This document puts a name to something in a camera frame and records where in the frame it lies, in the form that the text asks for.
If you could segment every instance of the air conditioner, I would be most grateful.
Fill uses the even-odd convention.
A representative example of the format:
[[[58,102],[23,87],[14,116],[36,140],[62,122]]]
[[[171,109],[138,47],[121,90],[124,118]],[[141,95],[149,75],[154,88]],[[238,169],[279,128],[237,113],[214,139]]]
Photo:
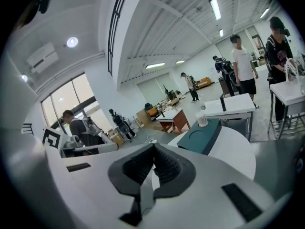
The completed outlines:
[[[41,73],[56,61],[58,61],[58,55],[51,42],[39,48],[27,60],[32,66],[31,72],[33,73]]]

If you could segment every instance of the white table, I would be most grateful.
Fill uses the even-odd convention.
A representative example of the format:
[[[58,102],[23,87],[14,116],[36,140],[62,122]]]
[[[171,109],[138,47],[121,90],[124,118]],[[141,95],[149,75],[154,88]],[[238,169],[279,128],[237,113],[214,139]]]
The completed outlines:
[[[272,127],[275,137],[280,139],[282,135],[304,131],[305,123],[301,117],[305,116],[305,114],[301,113],[305,112],[305,95],[301,93],[300,86],[297,84],[297,79],[294,79],[291,82],[281,82],[270,85],[270,94],[271,108],[268,133],[270,127]],[[280,124],[276,121],[272,121],[274,95],[285,105],[284,117]]]
[[[242,94],[224,98],[226,111],[223,111],[220,99],[206,102],[205,113],[208,119],[247,119],[248,133],[247,139],[250,141],[252,132],[252,119],[255,106],[249,94]]]
[[[163,114],[164,117],[160,115],[157,120],[160,122],[165,132],[167,132],[171,127],[173,128],[174,126],[177,127],[180,134],[182,133],[182,128],[185,125],[191,128],[182,108],[178,108],[177,110],[172,109],[169,111],[165,111],[163,112]]]
[[[168,145],[178,147],[178,141],[185,134],[186,132],[177,136]],[[239,132],[223,126],[208,156],[220,159],[251,180],[254,179],[256,170],[254,150]]]

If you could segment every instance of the man in white t-shirt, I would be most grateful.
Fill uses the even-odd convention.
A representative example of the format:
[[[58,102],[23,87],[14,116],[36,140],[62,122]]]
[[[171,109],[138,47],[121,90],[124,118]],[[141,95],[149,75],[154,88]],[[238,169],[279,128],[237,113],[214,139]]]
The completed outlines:
[[[231,54],[236,83],[240,84],[242,93],[249,94],[253,101],[254,95],[256,94],[256,86],[252,71],[255,73],[255,78],[258,78],[258,74],[252,62],[253,58],[248,53],[247,49],[242,47],[242,41],[239,35],[231,36],[230,40],[234,46]]]

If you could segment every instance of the metal table frame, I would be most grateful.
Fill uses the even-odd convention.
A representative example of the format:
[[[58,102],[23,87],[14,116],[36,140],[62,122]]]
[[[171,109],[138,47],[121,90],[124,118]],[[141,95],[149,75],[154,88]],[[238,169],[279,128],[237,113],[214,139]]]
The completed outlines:
[[[253,123],[253,111],[237,113],[237,114],[222,114],[207,116],[207,119],[221,119],[221,120],[233,120],[233,119],[247,119],[248,132],[246,133],[246,138],[250,141],[252,133],[252,123]]]
[[[284,109],[284,117],[281,121],[281,123],[278,123],[277,121],[272,121],[273,117],[273,103],[274,103],[274,93],[270,91],[271,95],[271,107],[270,107],[270,118],[269,118],[269,126],[267,133],[270,133],[270,127],[272,127],[274,136],[276,139],[280,139],[283,135],[292,135],[295,133],[303,132],[305,131],[305,123],[302,119],[304,114],[295,113],[290,116],[287,116],[288,114],[288,108],[290,105],[285,105]]]

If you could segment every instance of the orange couch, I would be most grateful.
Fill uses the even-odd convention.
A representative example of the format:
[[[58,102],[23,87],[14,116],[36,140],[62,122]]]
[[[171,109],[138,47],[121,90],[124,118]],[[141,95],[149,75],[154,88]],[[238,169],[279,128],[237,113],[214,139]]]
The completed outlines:
[[[199,83],[197,83],[197,86],[199,88],[203,88],[203,87],[208,86],[210,84],[211,84],[211,79],[209,77],[205,77],[205,78],[202,78]]]

